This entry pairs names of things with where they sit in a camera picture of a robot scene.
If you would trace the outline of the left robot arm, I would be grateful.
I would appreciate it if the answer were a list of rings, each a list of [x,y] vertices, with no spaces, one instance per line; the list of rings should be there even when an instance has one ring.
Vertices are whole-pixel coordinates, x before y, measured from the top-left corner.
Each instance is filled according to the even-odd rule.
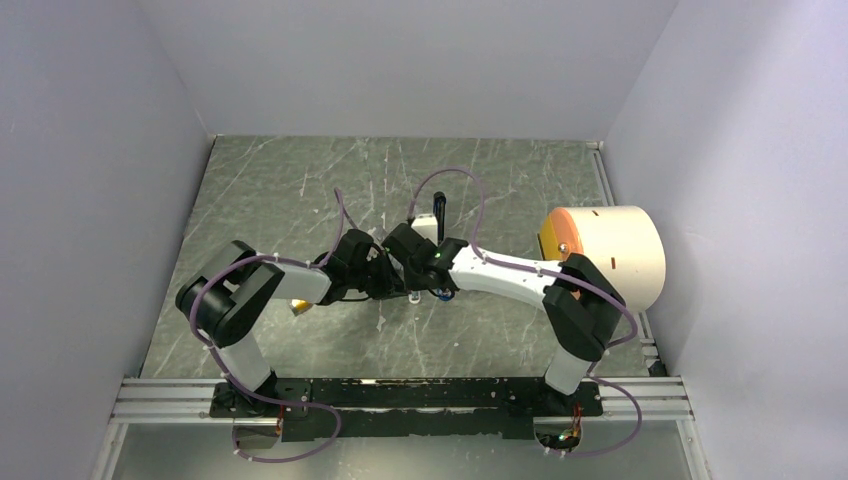
[[[407,292],[374,238],[350,229],[311,262],[263,255],[234,240],[178,290],[175,305],[235,377],[221,400],[223,407],[265,416],[277,399],[300,398],[278,391],[276,373],[252,332],[270,300],[294,300],[302,313],[312,305],[386,300]]]

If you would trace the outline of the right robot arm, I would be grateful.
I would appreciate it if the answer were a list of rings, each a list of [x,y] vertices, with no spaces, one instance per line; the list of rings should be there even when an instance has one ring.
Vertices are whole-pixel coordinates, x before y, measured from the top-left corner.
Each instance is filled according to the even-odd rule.
[[[558,346],[539,391],[542,406],[562,414],[578,399],[578,386],[608,349],[625,314],[623,297],[592,261],[530,260],[483,250],[465,240],[440,244],[402,223],[382,241],[413,291],[494,294],[546,314]]]

